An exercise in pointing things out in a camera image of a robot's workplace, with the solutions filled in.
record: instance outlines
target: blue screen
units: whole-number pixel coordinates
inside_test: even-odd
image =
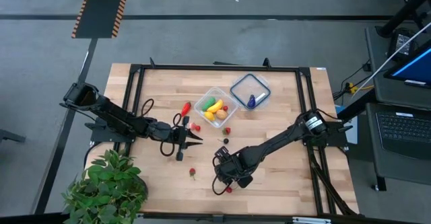
[[[424,83],[431,83],[431,48],[418,55],[392,76]]]

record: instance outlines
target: black and orange striped tape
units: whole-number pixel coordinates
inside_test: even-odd
[[[73,27],[72,38],[118,36],[127,0],[84,0]]]

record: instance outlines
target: clear plastic container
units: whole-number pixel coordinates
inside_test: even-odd
[[[271,95],[271,90],[268,88],[266,80],[248,73],[230,88],[230,93],[244,108],[254,110],[267,101],[269,95]],[[255,107],[252,108],[247,106],[251,95],[254,95],[256,100]]]
[[[202,107],[207,103],[207,101],[214,97],[215,101],[222,100],[223,106],[228,106],[228,117],[224,120],[220,120],[215,116],[215,120],[208,120],[204,115],[202,111]],[[195,111],[202,116],[206,121],[208,121],[212,126],[216,128],[220,128],[223,126],[225,122],[229,120],[229,118],[235,113],[235,111],[238,109],[239,105],[235,102],[232,97],[230,97],[228,94],[226,94],[222,89],[218,87],[212,87],[209,89],[209,91],[195,104]]]

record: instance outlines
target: white cable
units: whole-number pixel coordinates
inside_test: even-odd
[[[398,50],[396,50],[387,60],[385,63],[382,64],[382,66],[380,66],[372,75],[371,77],[369,77],[365,83],[363,83],[361,85],[361,87],[359,87],[358,90],[356,90],[356,92],[353,94],[353,96],[350,98],[350,101],[355,97],[355,95],[374,77],[376,76],[376,74],[401,50],[403,49],[403,47],[407,44],[409,44],[416,36],[418,36],[419,34],[421,34],[426,28],[428,28],[428,26],[431,25],[431,22],[426,25],[422,30],[420,30],[418,33],[416,33],[412,38],[410,38],[406,43],[403,44],[403,46],[401,46],[400,48],[398,48]]]

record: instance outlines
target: concrete floor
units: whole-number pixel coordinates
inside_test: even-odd
[[[77,13],[81,2],[0,0],[0,13]],[[403,0],[128,0],[126,14],[391,15],[402,5]],[[31,211],[64,117],[58,103],[77,79],[90,43],[70,38],[74,23],[0,20],[0,128],[27,136],[24,144],[0,145],[0,216]],[[375,25],[379,23],[123,21],[118,38],[98,41],[87,82],[103,91],[112,63],[148,63],[149,57],[156,63],[243,65],[260,65],[268,57],[273,65],[326,67],[331,87],[338,91],[343,78],[368,60],[364,28]],[[352,80],[365,76],[360,72]],[[82,171],[90,138],[85,122],[85,117],[75,117],[47,212],[61,210],[59,193]],[[377,193],[369,188],[372,164],[352,160],[350,166],[361,213],[430,222],[431,187],[389,180],[388,192]]]

